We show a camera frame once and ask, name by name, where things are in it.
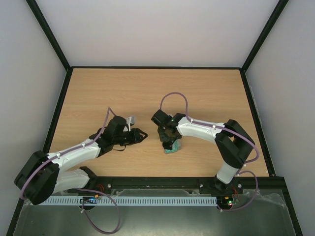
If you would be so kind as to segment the grey felt glasses case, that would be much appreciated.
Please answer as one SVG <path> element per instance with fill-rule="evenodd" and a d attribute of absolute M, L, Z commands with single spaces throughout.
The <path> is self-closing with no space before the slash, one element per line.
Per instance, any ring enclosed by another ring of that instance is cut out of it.
<path fill-rule="evenodd" d="M 176 153 L 176 152 L 180 151 L 181 149 L 182 149 L 182 142 L 181 142 L 181 140 L 176 140 L 172 144 L 172 148 L 171 149 L 165 149 L 164 148 L 164 153 L 165 154 Z"/>

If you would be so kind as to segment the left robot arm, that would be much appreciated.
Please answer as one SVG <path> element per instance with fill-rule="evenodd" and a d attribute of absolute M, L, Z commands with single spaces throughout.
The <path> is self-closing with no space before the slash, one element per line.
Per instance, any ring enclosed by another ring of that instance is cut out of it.
<path fill-rule="evenodd" d="M 75 146 L 51 153 L 34 152 L 14 180 L 21 191 L 20 198 L 38 205 L 57 192 L 92 187 L 94 173 L 90 169 L 82 167 L 73 171 L 72 168 L 107 154 L 114 146 L 125 148 L 145 140 L 147 133 L 134 128 L 134 120 L 134 117 L 114 116 Z"/>

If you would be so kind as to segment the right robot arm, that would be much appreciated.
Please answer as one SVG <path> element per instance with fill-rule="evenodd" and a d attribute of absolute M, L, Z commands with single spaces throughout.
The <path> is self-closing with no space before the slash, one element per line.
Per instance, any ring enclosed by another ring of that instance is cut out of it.
<path fill-rule="evenodd" d="M 165 150 L 172 150 L 174 144 L 182 137 L 194 137 L 216 144 L 222 156 L 223 164 L 214 178 L 213 187 L 219 192 L 226 192 L 232 186 L 232 180 L 239 174 L 248 157 L 254 150 L 256 157 L 259 151 L 253 139 L 235 120 L 226 123 L 214 123 L 192 119 L 186 114 L 174 116 L 157 110 L 151 118 L 157 125 L 157 132 Z"/>

